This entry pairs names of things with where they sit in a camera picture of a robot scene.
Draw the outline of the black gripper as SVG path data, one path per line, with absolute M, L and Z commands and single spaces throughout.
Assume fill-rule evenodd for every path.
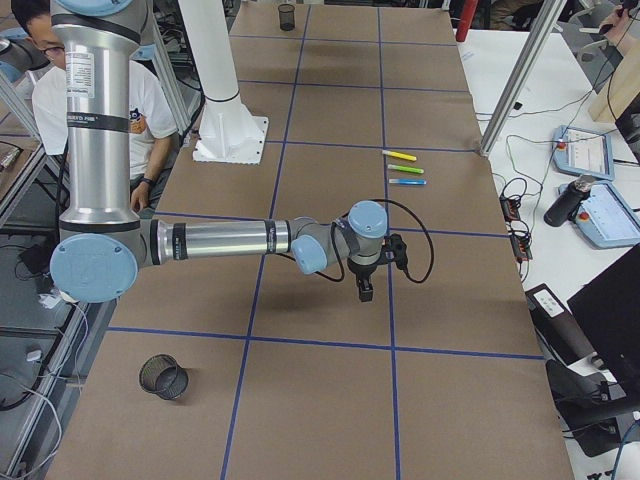
M 373 260 L 370 263 L 363 264 L 358 263 L 355 259 L 349 258 L 348 268 L 355 276 L 360 302 L 371 302 L 374 295 L 374 288 L 370 284 L 371 276 L 378 268 L 378 261 Z

